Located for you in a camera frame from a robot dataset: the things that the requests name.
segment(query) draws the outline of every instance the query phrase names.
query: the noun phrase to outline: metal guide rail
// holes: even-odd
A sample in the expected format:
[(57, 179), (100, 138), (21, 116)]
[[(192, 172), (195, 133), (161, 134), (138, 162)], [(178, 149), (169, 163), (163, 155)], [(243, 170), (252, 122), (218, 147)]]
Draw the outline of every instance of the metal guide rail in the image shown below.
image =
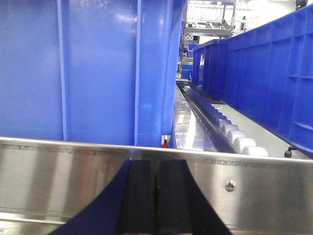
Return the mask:
[[(139, 164), (137, 169), (141, 171), (123, 171), (125, 161)], [(151, 177), (145, 177), (149, 171)], [(138, 178), (129, 178), (137, 173)], [(203, 211), (191, 215), (190, 203), (199, 202), (200, 209), (207, 206), (203, 206), (201, 200), (189, 199), (191, 189), (192, 197), (203, 194), (233, 234), (313, 233), (312, 161), (13, 138), (0, 138), (0, 233), (48, 234), (71, 221), (77, 213), (88, 210), (86, 206), (91, 206), (95, 198), (110, 191), (113, 178), (119, 176), (122, 177), (118, 186), (113, 187), (113, 194), (109, 194), (109, 206), (105, 207), (107, 200), (101, 201), (103, 206), (97, 207), (96, 212), (91, 211), (87, 219), (94, 226), (85, 226), (78, 234), (91, 234), (95, 231), (95, 224), (103, 222), (104, 218), (111, 220), (106, 224), (110, 231), (132, 234), (118, 230), (118, 225), (127, 224), (127, 218), (145, 215), (145, 211), (140, 212), (140, 203), (150, 205), (152, 201), (162, 202), (154, 207), (157, 213), (150, 214), (159, 218), (153, 223), (157, 228), (161, 228), (160, 221), (168, 221), (159, 217), (161, 208), (166, 210), (165, 214), (172, 215), (169, 221), (174, 223), (176, 218), (184, 215), (177, 212), (185, 205), (191, 232), (184, 231), (201, 234), (195, 232), (193, 225), (206, 216), (201, 217)], [(186, 183), (193, 180), (196, 184)], [(144, 185), (151, 186), (142, 188), (153, 198), (131, 190)], [(170, 191), (162, 191), (168, 186)], [(180, 198), (179, 207), (174, 206), (178, 200), (175, 195), (186, 198)], [(131, 216), (129, 212), (132, 210), (139, 212)]]

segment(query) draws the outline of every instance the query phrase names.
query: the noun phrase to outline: blue plastic crate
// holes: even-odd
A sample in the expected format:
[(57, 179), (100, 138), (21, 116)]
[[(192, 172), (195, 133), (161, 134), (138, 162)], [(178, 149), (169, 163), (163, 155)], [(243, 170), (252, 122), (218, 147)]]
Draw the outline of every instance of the blue plastic crate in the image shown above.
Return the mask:
[(191, 79), (193, 65), (182, 65), (181, 66), (181, 78), (182, 79)]
[(223, 101), (313, 152), (313, 5), (228, 42)]
[(1, 1), (0, 136), (159, 146), (185, 4)]
[(193, 49), (200, 44), (197, 43), (188, 43), (187, 45), (187, 57), (194, 57)]
[(226, 40), (211, 40), (195, 47), (193, 51), (195, 56), (192, 82), (196, 86), (202, 85), (202, 90), (208, 97), (220, 100), (226, 76)]

